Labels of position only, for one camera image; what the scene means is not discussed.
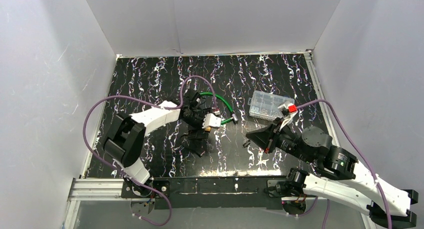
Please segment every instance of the wire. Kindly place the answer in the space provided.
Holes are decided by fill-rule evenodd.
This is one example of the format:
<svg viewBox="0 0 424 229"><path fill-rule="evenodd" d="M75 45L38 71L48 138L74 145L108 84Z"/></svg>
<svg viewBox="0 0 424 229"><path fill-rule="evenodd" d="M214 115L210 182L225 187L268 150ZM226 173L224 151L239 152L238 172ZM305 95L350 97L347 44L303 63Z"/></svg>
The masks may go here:
<svg viewBox="0 0 424 229"><path fill-rule="evenodd" d="M334 119L336 120L336 122L337 122L338 126L340 127L341 131L343 132L344 136L347 138L347 140L350 142L350 144L352 145L352 147L358 152L358 154L360 155L360 157L363 159L363 161L365 162L365 164L368 167L369 171L371 172L371 175L374 178L374 180L377 180L378 178L377 178L377 175L376 175L376 171L371 166L370 162L365 157L365 155L362 153L362 151L357 147L357 145L354 143L354 141L348 135L348 133L346 132L346 130L343 127L342 123L340 122L339 118L337 117L337 115L336 115L336 113L334 111L334 108L330 104L330 102L328 102L327 100L324 100L324 99L316 99L316 100L313 100L313 101L310 101L310 102L307 102L305 104L302 104L302 105L298 106L297 109L300 110L302 108L308 107L308 106L310 106L312 104L319 103L319 102L325 103L325 104L328 105L328 107L330 108L330 110L331 110L331 112L332 112L332 114L334 116ZM389 204L387 202L386 195L384 194L383 188L380 185L380 183L377 182L376 185L377 185L377 188L378 188L378 190L379 190L379 192L381 194L381 198L383 199L384 209L385 209L385 213L386 213L386 216L387 216L387 228L388 229L392 229L392 217L390 215Z"/></svg>
<svg viewBox="0 0 424 229"><path fill-rule="evenodd" d="M324 216L324 220L322 221L321 229L326 228L326 223L327 223L327 218L329 217L329 213L330 213L330 200L327 199L327 210L325 211L325 216Z"/></svg>
<svg viewBox="0 0 424 229"><path fill-rule="evenodd" d="M212 93L210 93L210 92L200 92L200 95L201 96L212 96ZM220 95L215 95L215 96L216 96L217 99L221 100L226 105L230 114L232 114L234 112L231 105L222 96L220 96Z"/></svg>
<svg viewBox="0 0 424 229"><path fill-rule="evenodd" d="M210 92L200 92L200 95L201 96L212 96L212 93L210 93ZM234 113L234 110L231 107L231 105L228 103L228 101L226 101L220 95L215 95L215 96L216 96L217 99L221 100L226 105L226 107L228 108L230 114L233 114ZM225 120L221 121L221 125L225 125L225 124L231 122L232 120L233 120L232 118L225 119Z"/></svg>
<svg viewBox="0 0 424 229"><path fill-rule="evenodd" d="M301 202L304 202L306 200L306 194L303 194L303 200L301 200Z"/></svg>
<svg viewBox="0 0 424 229"><path fill-rule="evenodd" d="M318 196L315 197L315 200L313 200L312 205L310 206L310 208L303 214L297 215L298 217L303 217L308 215L309 213L312 212L312 210L315 208L315 205L317 205L317 201L318 201ZM287 213L279 213L276 211L272 211L272 210L266 210L266 209L261 209L261 211L267 212L267 213L273 213L273 214L277 214L277 215L282 215L282 216L287 216Z"/></svg>
<svg viewBox="0 0 424 229"><path fill-rule="evenodd" d="M198 109L198 108L200 108L201 106L203 106L205 103L206 103L206 98L204 97L204 96L201 96L200 97L200 99L203 99L203 101L202 102L200 102L196 107L195 107L195 109Z"/></svg>
<svg viewBox="0 0 424 229"><path fill-rule="evenodd" d="M155 105L155 104L153 104L153 103L150 103L150 102L147 102L147 101L144 101L144 100L141 100L141 99L137 99L137 98L134 98L134 97L130 97L130 96L126 96L126 95L112 95L112 96L108 96L108 97L106 97L106 98L103 98L103 99L101 99L101 100L99 100L98 102L96 102L91 108L90 108L90 110L88 111L88 113L87 113L87 116L85 117L85 120L84 120L84 124L83 124L83 126L82 126L82 138L84 139L84 143L85 143L85 146L87 146L87 148L88 148L88 150L93 154L93 156L96 158L96 159L98 159L100 162L102 162L102 163L104 163L105 165L107 165L108 167L110 167L110 168L112 168L113 170L115 170L115 169L117 169L117 167L116 166L113 166L111 163L109 163L109 162L107 162L105 159L103 159L102 157L100 157L100 155L98 155L97 153L95 153L94 152L94 150L93 150L93 148L90 146L90 144L89 144L89 141L88 141L88 139L87 139L87 135L86 135L86 130L87 130L87 123L88 123L88 121L89 121L89 118L90 118L90 115L93 113L93 111L94 111L94 109L98 106L98 105L100 105L101 103L103 103L103 102L105 102L105 101L108 101L108 100L111 100L111 99L116 99L116 98L119 98L119 99L128 99L128 100L131 100L131 101L134 101L134 102L138 102L138 103L142 103L142 104L145 104L145 105L148 105L148 106L151 106L151 107L154 107L154 108L163 108L163 109L166 109L166 110L172 110L172 109L180 109L182 106L183 106L183 88L184 88L184 85L188 82L188 80L189 79L191 79L191 78L199 78L199 79L202 79L208 86L209 86L209 88L210 88L210 91L211 91L211 93L212 93L212 100L213 100L213 105L214 105L214 107L215 108L218 108L218 106L217 106L217 98L216 98L216 95L215 95L215 91L214 91L214 89L212 88L212 85L211 85L211 83L208 81L208 80L206 80L204 77L201 77L201 76L199 76L199 75L191 75L191 76L189 76L189 77L187 77L183 82L182 82L182 85L181 85L181 88L180 88L180 90L179 90L179 100L180 100L180 104L178 105L178 106L176 106L176 107L161 107L161 106L159 106L159 105ZM171 219L171 216L172 216L172 206L171 206L171 202L170 202L170 200L162 193L162 192L160 192L160 191L158 191L158 190L156 190L156 189L154 189L154 188L152 188L152 187L150 187L150 186L148 186L148 185L144 185L144 184L142 184L142 183L140 183L140 182L138 182L138 181L136 181L136 180L134 180L134 179L131 179L132 180L132 182L134 182L136 185L138 185L138 186L140 186L140 187L143 187L143 188L146 188L146 189L148 189L148 190L151 190L151 191L153 191L153 192L155 192L155 193L157 193L159 196L161 196L163 199L165 199L165 201L166 201L166 203L168 204L168 207L169 207L169 216L168 216L168 218L165 220L165 222L163 222L163 223L157 223L157 222L155 222L155 221L152 221L152 220L150 220L150 219L148 219L148 218L146 218L146 217L144 217L144 216L141 216L141 215L139 215L139 214L136 214L140 219L143 219L143 220L145 220L146 222L148 222L148 223L150 223L150 224L152 224L152 225L155 225L155 226L163 226L163 225L165 225L166 223L168 223L169 222L169 220Z"/></svg>
<svg viewBox="0 0 424 229"><path fill-rule="evenodd" d="M312 212L312 210L315 208L315 205L317 204L317 201L318 201L318 196L316 196L315 197L315 200L313 200L313 203L312 203L312 205L310 206L310 208L305 212L305 213L303 213L303 214L300 214L299 215L299 217L303 217L303 216L306 216L306 215L308 215L309 213L311 213Z"/></svg>

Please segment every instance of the metal connector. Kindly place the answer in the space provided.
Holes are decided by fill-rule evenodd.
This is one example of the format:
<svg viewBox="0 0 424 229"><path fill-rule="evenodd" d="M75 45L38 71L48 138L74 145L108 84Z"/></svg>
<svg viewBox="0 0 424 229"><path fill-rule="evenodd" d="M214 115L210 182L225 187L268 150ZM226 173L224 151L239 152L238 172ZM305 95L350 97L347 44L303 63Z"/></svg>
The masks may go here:
<svg viewBox="0 0 424 229"><path fill-rule="evenodd" d="M232 118L232 122L233 122L234 124L239 123L239 119L237 118L237 116L236 116L236 114L235 114L235 113L231 114L231 118Z"/></svg>

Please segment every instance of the white wall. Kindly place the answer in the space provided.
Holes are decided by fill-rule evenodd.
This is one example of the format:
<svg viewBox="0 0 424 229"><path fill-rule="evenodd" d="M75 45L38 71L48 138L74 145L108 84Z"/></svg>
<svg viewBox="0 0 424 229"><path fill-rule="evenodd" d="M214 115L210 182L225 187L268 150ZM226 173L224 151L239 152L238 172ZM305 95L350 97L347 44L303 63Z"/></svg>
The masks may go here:
<svg viewBox="0 0 424 229"><path fill-rule="evenodd" d="M307 200L307 206L313 200ZM157 229L128 213L129 201L82 201L75 229ZM147 208L133 204L133 210L147 214ZM304 217L286 216L283 210L265 208L174 208L171 221L161 229L320 229L326 214L327 200L318 200L313 211ZM149 219L162 222L168 210L153 210ZM332 202L325 229L363 229L361 214L350 207Z"/></svg>
<svg viewBox="0 0 424 229"><path fill-rule="evenodd" d="M57 229L115 56L86 0L0 0L0 52L0 228Z"/></svg>
<svg viewBox="0 0 424 229"><path fill-rule="evenodd" d="M87 0L116 54L304 51L340 0Z"/></svg>
<svg viewBox="0 0 424 229"><path fill-rule="evenodd" d="M423 12L423 0L341 0L314 50L325 97L352 139L383 179L421 195ZM412 210L423 229L424 203Z"/></svg>

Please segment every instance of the black table surface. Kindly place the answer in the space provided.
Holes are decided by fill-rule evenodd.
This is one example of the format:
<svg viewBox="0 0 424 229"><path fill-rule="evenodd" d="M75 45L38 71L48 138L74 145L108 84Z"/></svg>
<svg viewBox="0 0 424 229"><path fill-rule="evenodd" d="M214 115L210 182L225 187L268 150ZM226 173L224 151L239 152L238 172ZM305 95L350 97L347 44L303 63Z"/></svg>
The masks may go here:
<svg viewBox="0 0 424 229"><path fill-rule="evenodd" d="M198 157L181 145L180 136L188 126L178 121L167 124L145 137L141 159L154 177L242 177L287 175L290 168L309 171L308 164L277 149L263 153L254 143L242 144L246 132L270 122L249 116L248 100L254 91L273 93L295 99L296 105L317 99L317 95L303 54L261 54L120 58L116 63L109 95L125 95L154 104L177 97L181 83L191 75L208 79L215 92L234 108L240 122L227 123L209 135L206 154ZM189 88L209 91L199 79L189 81ZM223 118L228 111L218 101ZM132 114L149 109L137 102L115 99L106 102L97 142L101 141L118 112ZM317 126L327 132L319 105L301 110L291 124L300 133L304 128ZM112 159L95 145L96 152L107 161ZM92 158L85 174L88 178L117 178L116 170Z"/></svg>

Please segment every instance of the white enclosure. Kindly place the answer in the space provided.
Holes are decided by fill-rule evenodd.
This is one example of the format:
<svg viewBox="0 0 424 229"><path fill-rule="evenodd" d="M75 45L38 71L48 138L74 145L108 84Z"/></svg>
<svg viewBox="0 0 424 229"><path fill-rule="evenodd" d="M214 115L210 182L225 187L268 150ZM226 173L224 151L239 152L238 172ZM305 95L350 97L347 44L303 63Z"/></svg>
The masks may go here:
<svg viewBox="0 0 424 229"><path fill-rule="evenodd" d="M0 0L0 48L0 228L57 229L115 56L85 0Z"/></svg>
<svg viewBox="0 0 424 229"><path fill-rule="evenodd" d="M0 0L0 228L61 227L88 152L83 120L116 54L313 49L326 99L375 170L423 193L423 1ZM412 210L424 229L423 203Z"/></svg>
<svg viewBox="0 0 424 229"><path fill-rule="evenodd" d="M87 0L116 54L313 49L340 0Z"/></svg>

